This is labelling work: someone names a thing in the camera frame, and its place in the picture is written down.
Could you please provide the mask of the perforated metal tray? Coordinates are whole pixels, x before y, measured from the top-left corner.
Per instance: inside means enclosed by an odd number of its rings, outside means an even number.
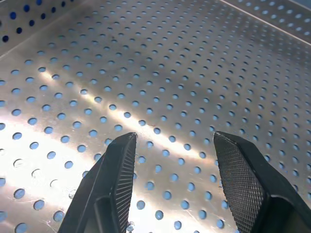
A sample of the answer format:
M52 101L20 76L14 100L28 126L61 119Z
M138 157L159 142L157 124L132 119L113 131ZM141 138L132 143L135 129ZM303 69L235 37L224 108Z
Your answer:
M311 13L275 0L0 0L0 233L57 233L138 136L133 233L238 233L213 134L311 207Z

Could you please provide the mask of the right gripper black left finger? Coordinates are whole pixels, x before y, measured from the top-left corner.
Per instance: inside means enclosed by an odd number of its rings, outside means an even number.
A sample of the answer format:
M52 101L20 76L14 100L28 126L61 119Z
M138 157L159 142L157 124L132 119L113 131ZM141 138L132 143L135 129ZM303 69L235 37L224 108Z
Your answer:
M84 176L58 233L126 233L137 135L116 137Z

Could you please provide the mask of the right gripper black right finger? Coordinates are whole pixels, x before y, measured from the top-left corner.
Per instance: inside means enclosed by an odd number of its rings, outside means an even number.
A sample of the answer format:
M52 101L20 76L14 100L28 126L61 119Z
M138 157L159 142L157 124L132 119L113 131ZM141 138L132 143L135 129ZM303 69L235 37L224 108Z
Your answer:
M311 209L252 142L213 136L223 192L240 233L311 233Z

